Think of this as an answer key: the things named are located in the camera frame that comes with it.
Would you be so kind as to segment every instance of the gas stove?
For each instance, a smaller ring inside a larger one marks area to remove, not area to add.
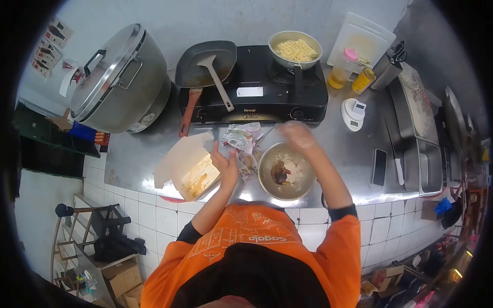
[[[327,108],[327,87],[318,61],[303,72],[302,93],[295,94],[294,74],[277,63],[267,45],[239,46],[238,59],[224,89],[235,107],[228,112],[217,91],[202,91],[192,114],[193,124],[285,122],[320,123]],[[188,104],[189,89],[180,89],[181,113]]]

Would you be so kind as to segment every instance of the orange t-shirt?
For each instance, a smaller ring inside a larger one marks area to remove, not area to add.
[[[360,225],[354,215],[333,222],[316,252],[303,245],[286,213],[264,205],[228,205],[214,228],[195,244],[168,244],[161,264],[144,284],[141,307],[169,307],[190,278],[222,259],[235,243],[262,245],[307,264],[332,308],[354,308],[360,290]]]

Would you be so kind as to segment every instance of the plastic bottle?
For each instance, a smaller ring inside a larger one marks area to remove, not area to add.
[[[344,52],[337,58],[329,74],[328,84],[336,89],[342,89],[357,63],[358,55],[355,50],[344,48]]]

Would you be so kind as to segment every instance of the spatula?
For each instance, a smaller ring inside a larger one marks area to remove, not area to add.
[[[215,72],[214,67],[212,66],[212,63],[215,59],[216,55],[212,55],[210,57],[207,57],[199,62],[197,62],[197,65],[207,67],[209,70],[209,73],[211,74],[212,79],[214,80],[214,83],[217,87],[217,90],[219,91],[219,94],[221,95],[222,101],[224,102],[224,105],[226,106],[226,109],[228,111],[233,111],[235,108],[233,107],[233,104],[231,103],[231,100],[229,99],[228,94],[226,93],[226,90],[222,86],[221,80],[217,76],[217,73]]]

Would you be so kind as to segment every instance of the scissors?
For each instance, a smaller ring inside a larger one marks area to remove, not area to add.
[[[390,58],[390,63],[403,62],[407,57],[407,51],[404,50],[404,41],[395,46],[394,54]]]

